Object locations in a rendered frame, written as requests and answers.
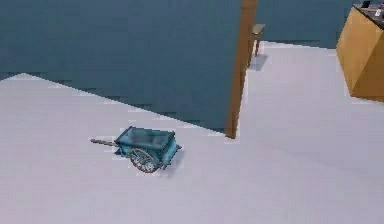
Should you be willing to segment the blue toy cart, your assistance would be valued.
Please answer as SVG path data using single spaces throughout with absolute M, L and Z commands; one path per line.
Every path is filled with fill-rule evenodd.
M 92 143 L 116 147 L 115 155 L 125 157 L 140 171 L 154 173 L 165 170 L 181 149 L 174 131 L 130 126 L 114 141 L 91 139 Z

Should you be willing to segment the small brown wooden table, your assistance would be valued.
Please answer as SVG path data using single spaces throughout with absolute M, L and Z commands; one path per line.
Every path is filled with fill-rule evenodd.
M 253 26 L 253 37 L 255 41 L 254 56 L 258 55 L 259 45 L 261 42 L 261 37 L 265 25 L 264 24 L 255 24 Z

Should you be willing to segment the yellow wooden cabinet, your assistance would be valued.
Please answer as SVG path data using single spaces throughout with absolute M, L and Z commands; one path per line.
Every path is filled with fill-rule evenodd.
M 384 18 L 375 8 L 351 7 L 336 45 L 352 97 L 384 102 Z

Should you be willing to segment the brown wooden door frame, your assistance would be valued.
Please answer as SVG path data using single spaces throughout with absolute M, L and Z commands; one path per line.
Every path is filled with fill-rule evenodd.
M 252 39 L 252 27 L 256 16 L 258 0 L 241 0 L 240 21 L 238 25 L 238 38 L 234 71 L 230 93 L 230 104 L 225 129 L 227 138 L 236 138 L 241 100 L 245 81 L 245 71 L 249 60 L 249 44 Z

